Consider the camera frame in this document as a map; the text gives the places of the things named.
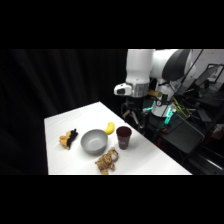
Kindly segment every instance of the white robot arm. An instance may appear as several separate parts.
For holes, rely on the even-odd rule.
[[[170,100],[174,94],[173,90],[178,89],[182,78],[192,66],[191,58],[191,49],[163,51],[129,49],[126,83],[116,86],[114,93],[115,95],[127,96],[128,100],[131,101],[131,105],[134,105],[135,101],[141,102],[141,99],[148,94],[150,78],[155,78],[158,81],[156,91],[161,92],[163,95],[157,98],[152,113],[155,116],[167,117],[172,104]],[[193,78],[195,73],[196,68],[194,66],[186,80]]]

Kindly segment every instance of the cup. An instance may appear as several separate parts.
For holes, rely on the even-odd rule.
[[[128,148],[131,134],[132,130],[128,127],[120,127],[117,129],[117,137],[120,149],[125,150]]]

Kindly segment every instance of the white table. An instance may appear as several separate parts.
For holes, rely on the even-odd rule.
[[[95,165],[99,156],[89,155],[82,149],[82,136],[93,129],[105,130],[109,122],[113,122],[116,128],[130,127],[100,102],[46,118],[44,122],[50,175],[101,175]],[[71,150],[66,150],[60,145],[59,137],[75,128],[79,135]],[[105,153],[111,147],[115,147],[119,159],[115,171],[109,170],[109,175],[190,175],[133,128],[127,150],[119,148],[116,131],[109,136]]]

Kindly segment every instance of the bowl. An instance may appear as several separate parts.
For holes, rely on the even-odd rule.
[[[87,132],[81,139],[83,149],[89,154],[99,154],[107,146],[108,136],[102,130],[92,130]]]

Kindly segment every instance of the black background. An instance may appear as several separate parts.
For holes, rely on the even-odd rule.
[[[0,51],[0,173],[47,174],[44,118],[101,101],[119,114],[127,49]]]

